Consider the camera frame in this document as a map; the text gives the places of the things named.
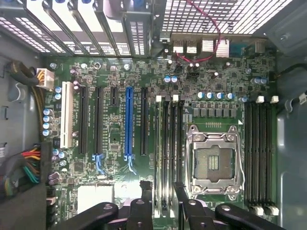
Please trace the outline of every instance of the perforated metal mesh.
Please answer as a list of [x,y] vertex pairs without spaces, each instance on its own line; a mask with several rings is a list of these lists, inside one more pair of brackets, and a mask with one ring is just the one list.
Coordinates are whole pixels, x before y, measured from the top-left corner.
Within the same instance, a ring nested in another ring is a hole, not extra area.
[[[253,34],[292,0],[196,0],[223,34]],[[167,0],[162,31],[216,33],[215,26],[186,0]]]

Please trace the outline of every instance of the wire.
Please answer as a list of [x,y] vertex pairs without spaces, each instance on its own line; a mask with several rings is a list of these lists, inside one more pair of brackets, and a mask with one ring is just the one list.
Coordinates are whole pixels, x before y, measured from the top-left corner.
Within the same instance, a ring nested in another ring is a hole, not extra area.
[[188,4],[193,6],[198,12],[200,12],[203,16],[208,17],[210,19],[210,21],[213,23],[213,25],[215,26],[215,29],[216,29],[216,31],[218,33],[218,40],[217,40],[217,43],[216,43],[216,45],[215,45],[215,47],[213,49],[213,53],[209,57],[206,57],[206,58],[203,58],[203,59],[197,59],[197,60],[190,60],[190,59],[186,58],[185,56],[181,56],[179,53],[177,53],[177,57],[179,57],[180,59],[182,59],[184,61],[187,61],[187,62],[203,62],[203,61],[207,61],[207,60],[211,59],[215,55],[215,53],[216,53],[216,51],[218,49],[218,46],[219,46],[219,44],[221,42],[221,30],[219,29],[216,21],[209,14],[205,13],[201,8],[199,8],[191,0],[186,0],[186,1],[187,1]]

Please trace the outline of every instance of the white pci slot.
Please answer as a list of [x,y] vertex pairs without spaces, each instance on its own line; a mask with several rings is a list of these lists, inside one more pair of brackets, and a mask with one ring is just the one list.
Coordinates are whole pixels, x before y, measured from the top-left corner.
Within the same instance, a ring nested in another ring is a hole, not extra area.
[[73,84],[69,81],[63,81],[60,148],[67,149],[72,146],[72,111],[73,111]]

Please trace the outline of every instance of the blue pci express slot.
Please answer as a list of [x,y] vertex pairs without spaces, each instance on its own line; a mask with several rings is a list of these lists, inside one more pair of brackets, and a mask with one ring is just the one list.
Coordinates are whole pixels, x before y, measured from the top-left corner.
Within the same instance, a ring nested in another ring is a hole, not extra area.
[[124,161],[128,162],[129,170],[136,174],[133,168],[132,154],[132,130],[133,130],[133,88],[126,88],[126,117],[125,117],[125,154]]

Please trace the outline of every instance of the cpu socket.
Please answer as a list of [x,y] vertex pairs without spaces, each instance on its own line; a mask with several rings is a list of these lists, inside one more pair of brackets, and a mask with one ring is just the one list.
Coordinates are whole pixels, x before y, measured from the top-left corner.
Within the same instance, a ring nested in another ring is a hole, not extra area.
[[241,141],[235,126],[228,132],[200,132],[191,125],[186,139],[186,184],[192,195],[225,194],[235,200],[244,188]]

